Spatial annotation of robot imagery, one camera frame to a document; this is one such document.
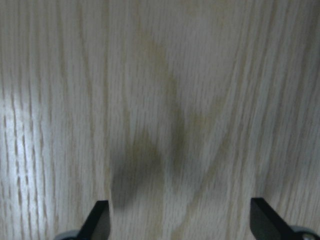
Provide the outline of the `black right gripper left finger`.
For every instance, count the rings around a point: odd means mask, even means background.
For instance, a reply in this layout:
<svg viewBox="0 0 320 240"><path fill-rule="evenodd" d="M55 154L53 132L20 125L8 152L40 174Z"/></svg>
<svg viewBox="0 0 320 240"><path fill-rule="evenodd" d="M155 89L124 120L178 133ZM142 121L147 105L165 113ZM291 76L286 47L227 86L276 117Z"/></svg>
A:
<svg viewBox="0 0 320 240"><path fill-rule="evenodd" d="M111 233L110 208L108 200L95 203L76 240L108 240Z"/></svg>

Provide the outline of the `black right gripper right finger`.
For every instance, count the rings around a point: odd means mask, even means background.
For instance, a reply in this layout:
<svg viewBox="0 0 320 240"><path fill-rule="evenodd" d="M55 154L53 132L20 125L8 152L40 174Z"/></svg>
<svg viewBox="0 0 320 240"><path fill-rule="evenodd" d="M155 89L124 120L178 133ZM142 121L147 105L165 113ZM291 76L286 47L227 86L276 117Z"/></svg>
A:
<svg viewBox="0 0 320 240"><path fill-rule="evenodd" d="M250 230L256 240L318 240L313 230L288 225L262 197L250 199Z"/></svg>

